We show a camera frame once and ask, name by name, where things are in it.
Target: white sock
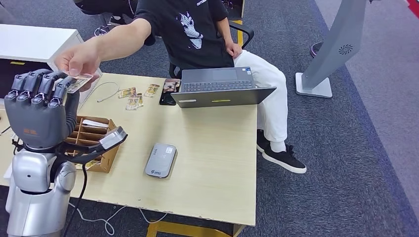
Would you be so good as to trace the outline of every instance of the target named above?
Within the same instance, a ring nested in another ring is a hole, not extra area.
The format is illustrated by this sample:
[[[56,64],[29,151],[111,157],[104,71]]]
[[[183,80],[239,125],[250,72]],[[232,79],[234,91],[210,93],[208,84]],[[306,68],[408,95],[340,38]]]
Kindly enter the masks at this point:
[[[285,142],[271,142],[271,149],[273,152],[279,153],[287,150]]]

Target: gray laptop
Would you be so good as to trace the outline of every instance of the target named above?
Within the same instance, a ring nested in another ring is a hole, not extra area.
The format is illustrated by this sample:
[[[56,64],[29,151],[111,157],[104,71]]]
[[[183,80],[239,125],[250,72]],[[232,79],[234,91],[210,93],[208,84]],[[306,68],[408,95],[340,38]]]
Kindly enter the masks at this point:
[[[250,67],[182,71],[179,93],[172,93],[181,108],[255,105],[276,87],[257,88]]]

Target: cardboard box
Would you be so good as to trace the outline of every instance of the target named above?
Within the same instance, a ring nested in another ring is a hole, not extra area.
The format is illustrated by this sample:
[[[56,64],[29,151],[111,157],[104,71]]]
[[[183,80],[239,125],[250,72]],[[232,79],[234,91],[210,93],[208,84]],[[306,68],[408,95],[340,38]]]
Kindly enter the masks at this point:
[[[88,119],[95,122],[107,124],[108,127],[93,127],[89,125],[83,125],[83,120]],[[108,132],[116,128],[112,119],[97,118],[88,116],[77,116],[77,125],[75,131],[65,140],[68,143],[82,145],[82,146],[93,146],[99,144],[99,140],[102,139]],[[115,156],[118,152],[119,146],[114,147],[110,151],[105,152],[102,156],[95,159],[96,164],[89,167],[86,166],[87,171],[109,173]],[[69,156],[75,156],[77,151],[67,151]],[[77,169],[82,169],[81,165],[76,165]]]

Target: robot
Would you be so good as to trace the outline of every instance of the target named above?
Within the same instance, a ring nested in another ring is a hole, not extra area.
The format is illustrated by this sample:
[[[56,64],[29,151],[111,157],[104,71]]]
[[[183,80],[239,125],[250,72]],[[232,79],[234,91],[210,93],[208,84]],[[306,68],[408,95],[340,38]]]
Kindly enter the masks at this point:
[[[304,73],[295,74],[299,95],[331,98],[328,76],[352,58],[361,48],[367,2],[376,0],[342,0],[335,21],[325,38],[311,47],[314,57]]]
[[[61,236],[76,178],[73,163],[86,164],[127,138],[122,127],[117,127],[95,146],[64,141],[76,127],[80,93],[67,93],[75,81],[63,72],[40,69],[16,75],[4,98],[10,126],[23,142],[12,142],[18,153],[12,160],[6,202],[9,237]],[[71,157],[66,150],[78,154]],[[83,172],[80,199],[86,185],[84,165]]]

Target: graphic print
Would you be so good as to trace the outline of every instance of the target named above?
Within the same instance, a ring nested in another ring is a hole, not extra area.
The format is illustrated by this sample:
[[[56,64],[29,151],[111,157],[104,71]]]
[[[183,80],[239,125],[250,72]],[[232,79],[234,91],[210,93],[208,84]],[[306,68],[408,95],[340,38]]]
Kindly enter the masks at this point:
[[[183,30],[185,31],[185,34],[189,37],[193,46],[196,49],[201,49],[202,38],[204,37],[204,35],[195,30],[195,22],[194,19],[192,19],[192,17],[189,15],[189,12],[186,12],[186,16],[180,13],[180,23],[182,24]]]

